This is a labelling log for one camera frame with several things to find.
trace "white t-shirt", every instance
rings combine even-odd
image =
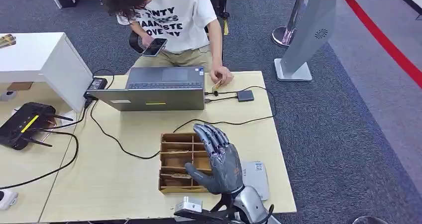
[[[168,39],[166,50],[181,53],[208,45],[204,27],[217,19],[210,0],[152,0],[137,10],[141,27],[154,38]],[[135,21],[117,15],[117,21],[129,25]]]

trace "laptop keyboard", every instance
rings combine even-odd
[[[202,88],[202,82],[131,83],[128,89],[192,89]]]

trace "khaki pants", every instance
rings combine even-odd
[[[163,50],[158,53],[156,57],[139,57],[132,67],[173,66],[202,66],[206,72],[209,72],[212,67],[210,46],[204,46],[195,50],[187,50],[181,54],[174,54]]]

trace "white stand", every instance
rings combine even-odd
[[[46,82],[73,110],[80,112],[92,73],[66,34],[12,35],[16,45],[0,49],[0,82]]]
[[[312,75],[308,64],[305,62],[295,73],[284,74],[283,68],[280,64],[281,58],[274,59],[274,65],[277,72],[277,80],[279,81],[311,81]]]
[[[312,76],[306,61],[328,41],[334,30],[336,0],[309,0],[293,41],[283,58],[275,59],[274,65],[279,81],[311,81]],[[291,21],[296,20],[301,0],[297,0]]]

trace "laptop touchpad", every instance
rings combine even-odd
[[[165,69],[162,81],[187,81],[189,71],[187,69]]]

